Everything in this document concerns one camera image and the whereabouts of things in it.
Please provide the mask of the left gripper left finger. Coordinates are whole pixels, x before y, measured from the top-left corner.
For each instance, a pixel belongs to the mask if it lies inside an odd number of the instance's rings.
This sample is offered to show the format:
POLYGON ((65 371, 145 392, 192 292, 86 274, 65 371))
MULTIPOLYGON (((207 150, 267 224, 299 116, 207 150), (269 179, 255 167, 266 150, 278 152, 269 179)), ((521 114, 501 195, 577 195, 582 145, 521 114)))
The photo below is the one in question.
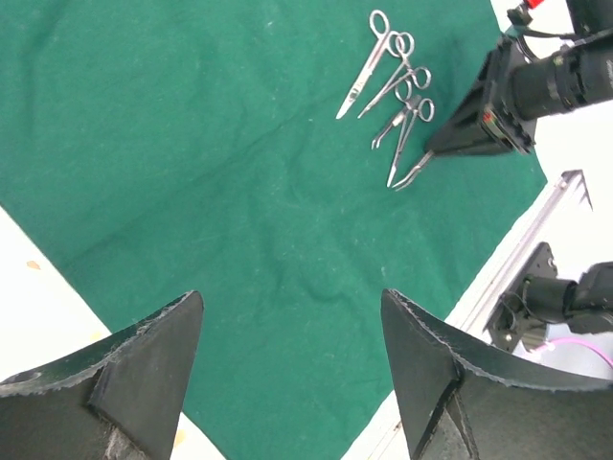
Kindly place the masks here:
POLYGON ((190 291, 141 321, 1 382, 4 459, 168 459, 203 323, 190 291))

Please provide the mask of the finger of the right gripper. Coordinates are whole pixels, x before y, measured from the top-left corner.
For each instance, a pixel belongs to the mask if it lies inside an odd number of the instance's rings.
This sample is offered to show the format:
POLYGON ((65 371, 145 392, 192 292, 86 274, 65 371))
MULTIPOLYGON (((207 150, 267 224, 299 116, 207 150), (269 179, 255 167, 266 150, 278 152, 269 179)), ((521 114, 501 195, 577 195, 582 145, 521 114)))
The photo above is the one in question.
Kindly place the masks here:
POLYGON ((425 142, 425 153, 433 152, 436 156, 492 156, 508 152, 508 148, 496 141, 483 123, 486 90, 499 64, 499 55, 497 49, 488 52, 475 81, 459 106, 425 142))

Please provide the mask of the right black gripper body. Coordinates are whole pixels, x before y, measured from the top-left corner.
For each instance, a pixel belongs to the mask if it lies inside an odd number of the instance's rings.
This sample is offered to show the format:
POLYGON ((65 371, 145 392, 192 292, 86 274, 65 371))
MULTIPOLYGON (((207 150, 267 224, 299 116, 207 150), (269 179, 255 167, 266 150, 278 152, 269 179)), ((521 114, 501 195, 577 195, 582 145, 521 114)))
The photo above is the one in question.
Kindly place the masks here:
POLYGON ((538 119, 587 105, 582 75, 585 48, 563 46, 531 60, 522 39, 504 34, 497 43, 499 62, 489 84, 486 129, 506 150, 529 153, 538 119))

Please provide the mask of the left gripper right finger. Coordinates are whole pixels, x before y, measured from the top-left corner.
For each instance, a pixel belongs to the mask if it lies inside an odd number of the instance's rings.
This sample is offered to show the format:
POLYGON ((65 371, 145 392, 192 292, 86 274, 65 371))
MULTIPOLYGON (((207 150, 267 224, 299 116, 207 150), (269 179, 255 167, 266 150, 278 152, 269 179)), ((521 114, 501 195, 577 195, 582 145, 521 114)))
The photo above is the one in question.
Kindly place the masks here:
POLYGON ((396 290, 380 315, 411 458, 611 458, 611 381, 504 352, 396 290))

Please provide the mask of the long steel scissors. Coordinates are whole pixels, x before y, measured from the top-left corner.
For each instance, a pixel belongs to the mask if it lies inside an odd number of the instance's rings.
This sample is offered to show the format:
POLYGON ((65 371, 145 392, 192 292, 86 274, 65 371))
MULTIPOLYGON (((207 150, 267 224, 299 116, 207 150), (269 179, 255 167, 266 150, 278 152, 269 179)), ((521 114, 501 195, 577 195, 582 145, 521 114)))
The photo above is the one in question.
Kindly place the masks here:
POLYGON ((391 188, 393 180, 397 175, 397 168, 401 155, 405 149, 408 138, 417 120, 424 123, 432 121, 435 115, 435 105, 430 98, 423 98, 420 95, 412 97, 405 102, 405 107, 400 111, 400 132, 398 135, 397 146, 392 159, 387 178, 387 187, 391 188))

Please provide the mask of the curved steel forceps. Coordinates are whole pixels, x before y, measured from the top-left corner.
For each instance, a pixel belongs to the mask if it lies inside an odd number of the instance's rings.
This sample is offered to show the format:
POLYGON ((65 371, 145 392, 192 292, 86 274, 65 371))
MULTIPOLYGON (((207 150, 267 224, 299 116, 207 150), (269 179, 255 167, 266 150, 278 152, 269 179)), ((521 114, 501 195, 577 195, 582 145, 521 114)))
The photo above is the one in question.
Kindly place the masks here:
POLYGON ((397 127, 404 120, 404 117, 406 116, 406 113, 408 112, 409 103, 411 102, 412 93, 413 93, 413 83, 410 82, 408 79, 401 80, 395 86, 394 94, 396 98, 403 103, 403 108, 396 115, 394 115, 387 122, 387 124, 383 127, 383 129, 379 131, 379 133, 375 136, 375 138, 371 142, 372 150, 378 149, 381 144, 382 139, 394 127, 397 127))

